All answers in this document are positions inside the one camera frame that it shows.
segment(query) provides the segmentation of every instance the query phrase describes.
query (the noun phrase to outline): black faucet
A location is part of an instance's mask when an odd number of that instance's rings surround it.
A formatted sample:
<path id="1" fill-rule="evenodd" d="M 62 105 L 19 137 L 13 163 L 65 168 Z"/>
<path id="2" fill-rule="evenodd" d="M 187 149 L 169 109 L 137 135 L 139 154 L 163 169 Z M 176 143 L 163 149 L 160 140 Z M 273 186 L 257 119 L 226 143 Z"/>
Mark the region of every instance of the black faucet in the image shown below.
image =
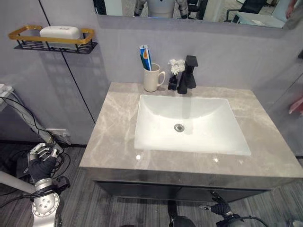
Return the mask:
<path id="1" fill-rule="evenodd" d="M 186 94 L 188 88 L 192 89 L 196 87 L 193 75 L 193 71 L 196 66 L 198 66 L 197 58 L 191 55 L 186 56 L 185 70 L 182 73 L 179 86 L 177 88 L 179 94 Z"/>

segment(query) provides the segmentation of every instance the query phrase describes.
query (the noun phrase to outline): toothpaste tube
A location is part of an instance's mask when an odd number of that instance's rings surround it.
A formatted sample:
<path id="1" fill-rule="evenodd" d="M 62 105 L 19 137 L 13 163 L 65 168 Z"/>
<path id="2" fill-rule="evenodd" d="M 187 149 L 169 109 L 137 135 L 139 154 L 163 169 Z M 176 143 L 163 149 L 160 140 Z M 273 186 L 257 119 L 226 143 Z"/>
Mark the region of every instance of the toothpaste tube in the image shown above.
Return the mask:
<path id="1" fill-rule="evenodd" d="M 151 56 L 150 56 L 150 52 L 148 50 L 147 45 L 140 46 L 140 54 L 143 58 L 143 61 L 144 61 L 144 64 L 146 65 L 147 70 L 151 71 L 152 70 L 152 61 L 151 61 Z"/>

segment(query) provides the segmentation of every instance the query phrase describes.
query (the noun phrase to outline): mug handle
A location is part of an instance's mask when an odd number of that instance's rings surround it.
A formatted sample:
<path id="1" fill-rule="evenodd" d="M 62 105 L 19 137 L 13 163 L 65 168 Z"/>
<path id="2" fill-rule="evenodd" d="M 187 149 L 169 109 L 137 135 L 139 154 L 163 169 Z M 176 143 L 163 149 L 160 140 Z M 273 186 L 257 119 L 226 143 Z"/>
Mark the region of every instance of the mug handle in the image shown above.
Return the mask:
<path id="1" fill-rule="evenodd" d="M 164 83 L 164 81 L 165 81 L 165 72 L 164 71 L 162 71 L 161 73 L 159 73 L 158 80 L 159 80 L 159 77 L 160 77 L 161 74 L 163 74 L 163 81 L 162 81 L 162 83 L 158 83 L 157 87 L 161 86 Z"/>

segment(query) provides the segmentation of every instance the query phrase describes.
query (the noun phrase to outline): soap dish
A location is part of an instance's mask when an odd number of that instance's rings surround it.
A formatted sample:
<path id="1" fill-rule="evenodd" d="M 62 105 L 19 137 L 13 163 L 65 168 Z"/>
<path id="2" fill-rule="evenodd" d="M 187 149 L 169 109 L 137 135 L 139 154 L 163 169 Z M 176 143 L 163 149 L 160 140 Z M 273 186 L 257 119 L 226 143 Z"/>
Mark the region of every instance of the soap dish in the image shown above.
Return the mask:
<path id="1" fill-rule="evenodd" d="M 94 30 L 88 28 L 81 29 L 81 32 L 83 34 L 83 39 L 64 39 L 64 38 L 20 35 L 20 33 L 27 30 L 41 30 L 41 29 L 42 29 L 41 26 L 26 25 L 16 31 L 9 33 L 9 38 L 12 40 L 17 40 L 18 42 L 18 45 L 14 49 L 89 54 L 98 44 L 92 41 Z M 74 44 L 76 49 L 69 49 L 65 47 L 50 47 L 48 42 Z"/>

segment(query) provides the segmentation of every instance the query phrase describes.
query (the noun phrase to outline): mirror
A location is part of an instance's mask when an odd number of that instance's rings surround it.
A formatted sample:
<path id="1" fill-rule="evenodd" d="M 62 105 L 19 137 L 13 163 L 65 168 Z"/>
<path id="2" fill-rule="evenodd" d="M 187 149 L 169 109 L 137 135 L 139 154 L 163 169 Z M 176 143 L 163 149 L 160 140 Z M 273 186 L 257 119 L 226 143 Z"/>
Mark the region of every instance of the mirror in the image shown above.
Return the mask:
<path id="1" fill-rule="evenodd" d="M 303 18 L 303 0 L 93 0 L 99 15 L 224 22 L 283 28 Z"/>

